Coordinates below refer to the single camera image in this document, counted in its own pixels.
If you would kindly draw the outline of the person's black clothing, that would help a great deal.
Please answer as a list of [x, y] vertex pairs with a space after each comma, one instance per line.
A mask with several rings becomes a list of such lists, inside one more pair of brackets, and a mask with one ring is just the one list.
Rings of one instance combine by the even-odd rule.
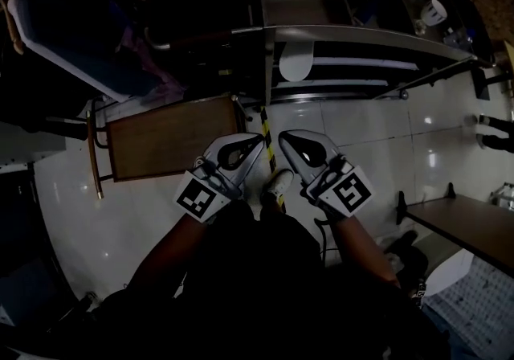
[[447, 338], [401, 287], [320, 245], [286, 214], [243, 201], [209, 225], [178, 290], [107, 297], [56, 335], [64, 360], [450, 360]]

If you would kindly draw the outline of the metal shelf rack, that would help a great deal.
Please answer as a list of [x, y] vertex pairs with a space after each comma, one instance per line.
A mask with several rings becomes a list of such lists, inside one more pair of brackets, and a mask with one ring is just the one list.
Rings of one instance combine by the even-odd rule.
[[[471, 0], [148, 0], [145, 39], [188, 97], [234, 93], [245, 104], [405, 99], [408, 91], [495, 64]], [[285, 80], [286, 42], [314, 42], [308, 76]]]

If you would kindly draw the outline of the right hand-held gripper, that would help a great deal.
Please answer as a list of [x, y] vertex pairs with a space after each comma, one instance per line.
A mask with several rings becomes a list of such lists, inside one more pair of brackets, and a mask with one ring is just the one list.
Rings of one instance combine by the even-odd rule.
[[279, 134], [279, 147], [301, 177], [303, 195], [330, 220], [355, 215], [374, 196], [371, 182], [360, 166], [338, 154], [337, 146], [323, 133], [305, 129]]

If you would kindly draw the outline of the brown table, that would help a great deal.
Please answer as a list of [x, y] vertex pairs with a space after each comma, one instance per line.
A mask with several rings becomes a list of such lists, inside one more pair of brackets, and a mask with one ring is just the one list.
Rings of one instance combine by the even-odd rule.
[[398, 193], [396, 224], [409, 218], [478, 256], [514, 279], [514, 212], [456, 194], [413, 204]]

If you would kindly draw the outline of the person's right forearm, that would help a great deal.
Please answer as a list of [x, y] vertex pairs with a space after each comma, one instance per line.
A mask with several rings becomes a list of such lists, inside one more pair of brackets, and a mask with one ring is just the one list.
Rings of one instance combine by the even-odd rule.
[[331, 223], [330, 228], [342, 256], [376, 278], [400, 287], [386, 255], [355, 216]]

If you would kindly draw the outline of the purple hanging garment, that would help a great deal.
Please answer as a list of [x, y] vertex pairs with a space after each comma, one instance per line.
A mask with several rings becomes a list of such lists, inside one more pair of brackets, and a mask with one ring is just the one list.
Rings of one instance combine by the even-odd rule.
[[168, 102], [175, 103], [184, 99], [186, 86], [180, 84], [168, 71], [155, 63], [147, 44], [130, 25], [124, 29], [118, 49], [127, 51], [130, 57], [135, 58], [136, 65], [154, 79], [155, 85], [146, 94], [146, 100], [150, 97], [164, 97]]

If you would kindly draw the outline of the black metal rack frame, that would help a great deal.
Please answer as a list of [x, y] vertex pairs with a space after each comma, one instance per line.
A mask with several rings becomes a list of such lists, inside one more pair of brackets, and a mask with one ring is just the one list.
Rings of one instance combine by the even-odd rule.
[[99, 127], [97, 125], [97, 105], [103, 99], [100, 97], [96, 97], [91, 102], [91, 109], [87, 114], [87, 124], [88, 124], [88, 136], [92, 138], [92, 141], [96, 147], [99, 149], [108, 149], [108, 143], [102, 143], [99, 139], [99, 133], [105, 133], [106, 128]]

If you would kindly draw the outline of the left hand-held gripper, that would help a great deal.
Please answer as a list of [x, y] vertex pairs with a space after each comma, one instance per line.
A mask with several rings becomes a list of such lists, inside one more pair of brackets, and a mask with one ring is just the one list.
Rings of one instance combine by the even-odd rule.
[[264, 147], [258, 133], [235, 133], [216, 138], [194, 167], [187, 170], [174, 203], [200, 223], [209, 223], [220, 210], [240, 197], [240, 185]]

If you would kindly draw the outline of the grey quilted slipper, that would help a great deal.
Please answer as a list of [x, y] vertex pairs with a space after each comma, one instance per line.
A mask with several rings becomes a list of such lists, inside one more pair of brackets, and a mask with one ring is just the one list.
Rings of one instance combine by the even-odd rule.
[[286, 42], [279, 59], [279, 72], [289, 82], [304, 80], [314, 60], [314, 42]]

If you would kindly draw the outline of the white cup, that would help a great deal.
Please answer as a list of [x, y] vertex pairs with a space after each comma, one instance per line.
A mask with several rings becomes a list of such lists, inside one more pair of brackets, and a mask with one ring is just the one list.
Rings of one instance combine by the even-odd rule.
[[430, 0], [422, 8], [420, 17], [428, 27], [434, 27], [447, 19], [447, 11], [439, 0]]

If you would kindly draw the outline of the black metal bracket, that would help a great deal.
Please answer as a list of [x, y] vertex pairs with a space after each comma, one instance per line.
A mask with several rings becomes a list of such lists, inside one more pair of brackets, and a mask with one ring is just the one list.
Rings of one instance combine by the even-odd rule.
[[481, 68], [471, 69], [471, 78], [475, 89], [476, 98], [479, 100], [490, 100], [490, 92], [488, 86], [508, 81], [512, 78], [511, 72], [505, 72], [497, 76], [487, 78]]

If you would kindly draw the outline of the dotted white mat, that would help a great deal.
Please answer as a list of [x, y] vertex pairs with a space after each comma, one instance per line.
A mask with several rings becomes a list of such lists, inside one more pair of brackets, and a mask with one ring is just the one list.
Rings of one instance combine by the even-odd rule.
[[476, 257], [469, 273], [423, 299], [451, 360], [514, 360], [514, 279]]

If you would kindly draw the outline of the black backpack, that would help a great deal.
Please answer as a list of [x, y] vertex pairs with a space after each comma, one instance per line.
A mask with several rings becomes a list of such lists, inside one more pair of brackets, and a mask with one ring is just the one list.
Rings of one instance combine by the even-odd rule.
[[428, 268], [426, 255], [414, 246], [417, 238], [418, 233], [415, 230], [409, 230], [384, 250], [387, 256], [399, 258], [402, 267], [395, 268], [394, 272], [401, 288], [409, 293], [418, 288], [420, 280], [425, 279]]

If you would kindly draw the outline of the person's left forearm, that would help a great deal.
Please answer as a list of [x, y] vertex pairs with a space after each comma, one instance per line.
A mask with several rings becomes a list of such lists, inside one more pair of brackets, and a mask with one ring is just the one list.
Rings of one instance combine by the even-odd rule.
[[208, 224], [183, 215], [138, 266], [127, 289], [149, 292], [167, 288], [175, 293], [193, 261]]

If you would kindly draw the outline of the blue hanging garment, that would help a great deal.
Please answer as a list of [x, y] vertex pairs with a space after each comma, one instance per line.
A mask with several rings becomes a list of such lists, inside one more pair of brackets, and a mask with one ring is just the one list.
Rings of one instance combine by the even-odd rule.
[[9, 0], [8, 7], [32, 51], [115, 101], [161, 84], [123, 47], [129, 25], [112, 0]]

